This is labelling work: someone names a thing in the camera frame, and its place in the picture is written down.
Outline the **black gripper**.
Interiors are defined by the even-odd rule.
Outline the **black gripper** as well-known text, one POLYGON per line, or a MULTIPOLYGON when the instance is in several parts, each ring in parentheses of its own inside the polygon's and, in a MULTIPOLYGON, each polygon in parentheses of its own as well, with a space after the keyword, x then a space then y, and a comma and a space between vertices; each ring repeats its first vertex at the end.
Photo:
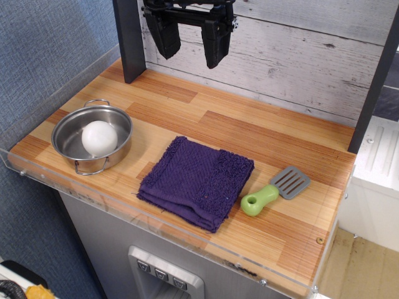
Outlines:
POLYGON ((179 24, 201 27, 206 65, 215 68, 228 55, 238 27, 234 1, 144 1, 142 11, 159 53, 170 59, 180 49, 179 24))

